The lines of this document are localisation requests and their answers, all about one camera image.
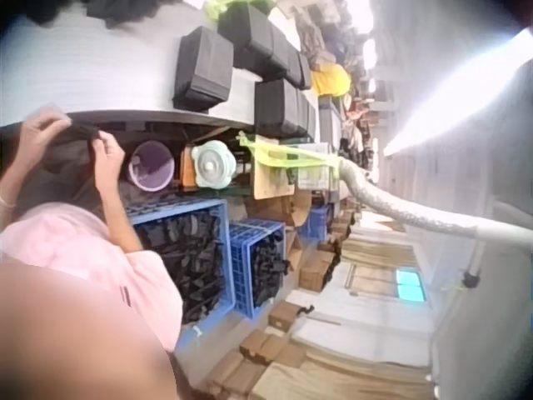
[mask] blue plastic crate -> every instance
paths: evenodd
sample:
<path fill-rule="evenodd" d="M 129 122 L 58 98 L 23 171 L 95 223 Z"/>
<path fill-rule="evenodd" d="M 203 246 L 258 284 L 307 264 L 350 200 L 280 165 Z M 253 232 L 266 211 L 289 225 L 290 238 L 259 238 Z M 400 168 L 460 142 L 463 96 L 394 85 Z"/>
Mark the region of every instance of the blue plastic crate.
<path fill-rule="evenodd" d="M 224 276 L 224 292 L 218 305 L 195 327 L 182 330 L 177 342 L 177 350 L 183 350 L 201 334 L 215 327 L 235 307 L 235 287 L 233 285 L 232 256 L 230 254 L 230 237 L 227 217 L 226 200 L 205 200 L 189 197 L 171 197 L 153 204 L 143 204 L 127 208 L 132 225 L 141 225 L 150 221 L 172 217 L 178 214 L 208 209 L 211 215 L 221 219 L 219 240 L 223 244 L 222 273 Z"/>
<path fill-rule="evenodd" d="M 230 223 L 230 243 L 232 245 L 233 282 L 235 283 L 235 309 L 249 318 L 255 318 L 262 308 L 254 307 L 252 292 L 251 256 L 254 244 L 279 231 L 283 240 L 278 243 L 278 252 L 283 259 L 285 254 L 285 224 L 282 222 L 245 219 Z"/>
<path fill-rule="evenodd" d="M 304 224 L 298 228 L 300 236 L 310 240 L 327 240 L 327 213 L 329 206 L 314 207 Z"/>

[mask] bracelet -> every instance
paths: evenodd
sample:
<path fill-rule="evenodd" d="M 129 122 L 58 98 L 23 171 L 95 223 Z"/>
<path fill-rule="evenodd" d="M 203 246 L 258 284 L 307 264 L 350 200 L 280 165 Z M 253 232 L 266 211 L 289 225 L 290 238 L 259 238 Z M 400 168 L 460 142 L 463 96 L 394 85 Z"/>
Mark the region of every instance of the bracelet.
<path fill-rule="evenodd" d="M 17 206 L 17 204 L 7 204 L 2 198 L 2 196 L 0 196 L 0 204 L 7 208 L 15 208 Z"/>

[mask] window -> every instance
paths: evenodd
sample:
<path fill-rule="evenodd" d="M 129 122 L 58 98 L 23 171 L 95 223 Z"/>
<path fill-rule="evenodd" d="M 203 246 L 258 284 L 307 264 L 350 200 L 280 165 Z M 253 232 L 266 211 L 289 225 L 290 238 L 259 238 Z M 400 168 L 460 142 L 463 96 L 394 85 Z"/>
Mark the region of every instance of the window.
<path fill-rule="evenodd" d="M 398 284 L 398 297 L 401 300 L 411 302 L 425 300 L 418 272 L 399 269 L 396 271 L 396 283 Z"/>

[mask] pipe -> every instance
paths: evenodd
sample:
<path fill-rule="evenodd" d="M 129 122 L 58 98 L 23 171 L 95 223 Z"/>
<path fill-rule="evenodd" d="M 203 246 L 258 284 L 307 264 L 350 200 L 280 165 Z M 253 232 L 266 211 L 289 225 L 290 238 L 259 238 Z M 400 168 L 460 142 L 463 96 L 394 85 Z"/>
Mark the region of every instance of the pipe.
<path fill-rule="evenodd" d="M 355 163 L 341 157 L 339 173 L 357 199 L 401 223 L 433 232 L 533 248 L 533 231 L 530 229 L 408 202 L 370 184 Z"/>

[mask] yellow tape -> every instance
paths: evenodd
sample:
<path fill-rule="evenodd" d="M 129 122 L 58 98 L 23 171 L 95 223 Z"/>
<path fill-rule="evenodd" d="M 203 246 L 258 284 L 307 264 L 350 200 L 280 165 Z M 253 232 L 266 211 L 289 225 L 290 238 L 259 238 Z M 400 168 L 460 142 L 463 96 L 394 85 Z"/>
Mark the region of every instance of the yellow tape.
<path fill-rule="evenodd" d="M 302 150 L 296 147 L 283 146 L 265 142 L 251 142 L 241 132 L 239 144 L 249 148 L 252 156 L 261 164 L 274 168 L 309 168 L 309 167 L 330 167 L 333 168 L 333 176 L 339 178 L 339 157 L 332 154 L 320 154 L 309 150 Z M 285 157 L 273 157 L 271 152 L 283 154 Z M 287 155 L 297 156 L 290 159 Z"/>

